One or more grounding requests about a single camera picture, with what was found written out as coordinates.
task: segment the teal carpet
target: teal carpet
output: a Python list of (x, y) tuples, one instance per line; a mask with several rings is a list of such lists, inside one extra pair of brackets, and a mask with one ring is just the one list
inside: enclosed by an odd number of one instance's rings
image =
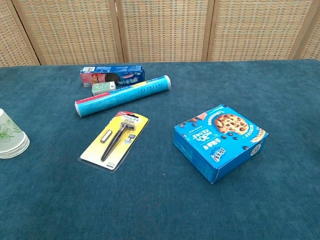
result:
[[(84, 118), (82, 65), (0, 68), (0, 108), (30, 146), (0, 159), (0, 239), (320, 239), (320, 62), (145, 63), (171, 90)], [(226, 104), (269, 133), (211, 185), (174, 126)], [(149, 118), (115, 174), (77, 161), (118, 111)]]

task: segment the cookie picture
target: cookie picture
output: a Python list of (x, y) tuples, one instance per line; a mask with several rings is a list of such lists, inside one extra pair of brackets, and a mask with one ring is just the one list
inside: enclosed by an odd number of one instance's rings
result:
[(234, 132), (243, 135), (249, 130), (247, 122), (234, 114), (222, 114), (214, 120), (214, 124), (222, 134)]
[(254, 138), (252, 138), (251, 142), (252, 143), (259, 142), (264, 137), (265, 134), (266, 134), (266, 131), (260, 128), (258, 134)]

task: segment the cling film roll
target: cling film roll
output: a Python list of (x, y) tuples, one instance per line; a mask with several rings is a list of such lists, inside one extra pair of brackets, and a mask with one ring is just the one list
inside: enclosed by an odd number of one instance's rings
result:
[(170, 89), (167, 75), (74, 102), (80, 117)]

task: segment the wicker screen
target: wicker screen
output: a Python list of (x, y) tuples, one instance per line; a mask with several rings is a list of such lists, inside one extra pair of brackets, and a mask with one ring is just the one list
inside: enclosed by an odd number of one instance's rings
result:
[(303, 59), (320, 60), (320, 21), (317, 23), (313, 34), (302, 54)]
[(41, 64), (116, 63), (123, 58), (117, 53), (121, 43), (115, 38), (110, 1), (13, 2)]
[(208, 0), (117, 0), (116, 3), (125, 61), (202, 60)]
[(39, 62), (10, 1), (0, 4), (0, 67), (38, 65)]
[(216, 0), (208, 60), (287, 59), (311, 4), (311, 0)]

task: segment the cardboard box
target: cardboard box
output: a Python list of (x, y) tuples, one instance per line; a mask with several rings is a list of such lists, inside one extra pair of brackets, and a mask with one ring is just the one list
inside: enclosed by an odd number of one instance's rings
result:
[(267, 136), (222, 104), (175, 126), (173, 144), (213, 184), (260, 152)]
[(81, 69), (80, 77), (85, 87), (104, 82), (115, 82), (119, 86), (128, 86), (143, 82), (145, 70), (141, 65), (87, 66)]
[(92, 85), (93, 96), (108, 93), (114, 90), (116, 90), (116, 84), (114, 81), (94, 83)]

